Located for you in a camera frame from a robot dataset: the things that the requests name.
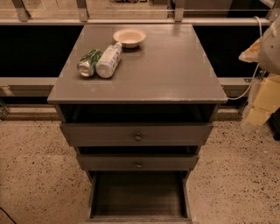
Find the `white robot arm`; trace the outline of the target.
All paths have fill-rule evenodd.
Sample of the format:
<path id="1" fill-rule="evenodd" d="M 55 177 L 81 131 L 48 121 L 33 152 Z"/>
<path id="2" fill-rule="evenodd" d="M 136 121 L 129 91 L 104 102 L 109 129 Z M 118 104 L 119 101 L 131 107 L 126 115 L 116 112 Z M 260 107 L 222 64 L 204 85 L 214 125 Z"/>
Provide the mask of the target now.
<path id="1" fill-rule="evenodd" d="M 280 17 L 240 54 L 239 60 L 257 62 L 262 70 L 269 73 L 257 90 L 251 91 L 253 100 L 243 116 L 247 125 L 262 126 L 280 109 Z"/>

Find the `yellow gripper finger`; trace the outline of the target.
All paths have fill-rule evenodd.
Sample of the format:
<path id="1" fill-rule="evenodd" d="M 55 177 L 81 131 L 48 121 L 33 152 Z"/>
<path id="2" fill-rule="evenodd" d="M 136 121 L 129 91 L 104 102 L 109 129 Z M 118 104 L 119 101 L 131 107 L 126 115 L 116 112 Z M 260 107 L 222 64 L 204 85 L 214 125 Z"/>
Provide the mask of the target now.
<path id="1" fill-rule="evenodd" d="M 249 91 L 248 105 L 242 113 L 244 128 L 258 128 L 280 109 L 280 75 L 270 74 L 263 80 L 254 80 Z"/>
<path id="2" fill-rule="evenodd" d="M 248 49 L 239 55 L 239 60 L 252 63 L 258 61 L 258 54 L 260 50 L 261 38 L 256 40 Z"/>

